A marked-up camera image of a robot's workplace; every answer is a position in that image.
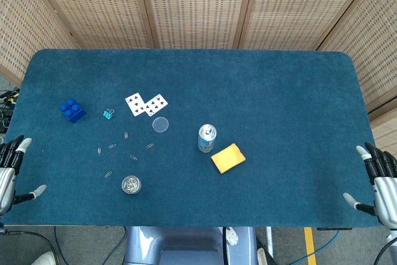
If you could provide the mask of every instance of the playing card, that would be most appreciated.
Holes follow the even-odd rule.
[[[168,105],[168,103],[165,98],[163,98],[161,94],[158,94],[145,104],[145,111],[149,116],[152,116],[166,105]]]
[[[128,96],[125,101],[127,102],[134,116],[138,116],[145,111],[145,103],[143,102],[143,99],[139,93]]]

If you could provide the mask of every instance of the glass jar of paper clips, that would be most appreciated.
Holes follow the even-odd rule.
[[[136,176],[127,176],[123,179],[122,189],[126,194],[135,195],[141,189],[142,183]]]

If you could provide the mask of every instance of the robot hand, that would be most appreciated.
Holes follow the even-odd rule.
[[[21,135],[7,144],[0,145],[0,216],[7,213],[12,205],[36,199],[47,187],[42,185],[28,194],[15,195],[16,177],[31,142],[31,138],[24,140],[24,136]]]
[[[357,202],[350,194],[343,197],[354,209],[377,216],[387,228],[397,229],[397,160],[389,152],[382,152],[365,143],[367,152],[361,146],[356,149],[365,163],[365,169],[373,187],[375,206]]]

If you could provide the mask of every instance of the floor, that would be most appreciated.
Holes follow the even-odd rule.
[[[0,90],[11,90],[14,86],[0,76]],[[40,233],[55,246],[53,227],[7,227],[8,230],[25,230]],[[123,236],[123,227],[58,227],[57,236],[63,254],[70,265],[102,264],[108,253]],[[257,237],[266,244],[265,228],[256,229]],[[313,229],[315,249],[322,247],[333,236],[334,231]],[[388,235],[384,227],[356,228],[342,231],[335,241],[316,254],[320,265],[346,264],[370,265]],[[279,265],[289,264],[306,255],[303,228],[273,228],[274,258]],[[0,236],[0,264],[31,265],[37,257],[49,250],[47,244],[31,235]],[[107,265],[121,264],[125,241],[112,255]],[[390,255],[385,253],[380,264],[390,264]]]

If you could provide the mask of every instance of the blue felt tablecloth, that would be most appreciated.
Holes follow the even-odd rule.
[[[154,117],[134,117],[125,98],[135,92],[144,101],[160,93],[169,104]],[[69,97],[87,111],[75,124],[58,110]],[[115,110],[112,120],[102,116],[106,108]],[[152,129],[157,116],[169,120],[167,132]],[[246,161],[221,175],[212,154],[197,149],[206,123],[218,130],[213,153],[236,143]],[[17,192],[48,188],[14,206],[6,224],[377,222],[342,197],[347,191],[373,200],[355,152],[372,134],[352,60],[343,53],[42,50],[29,64],[7,139],[20,134],[33,142]],[[149,143],[154,147],[146,149]],[[139,194],[121,190],[127,175],[141,179]]]

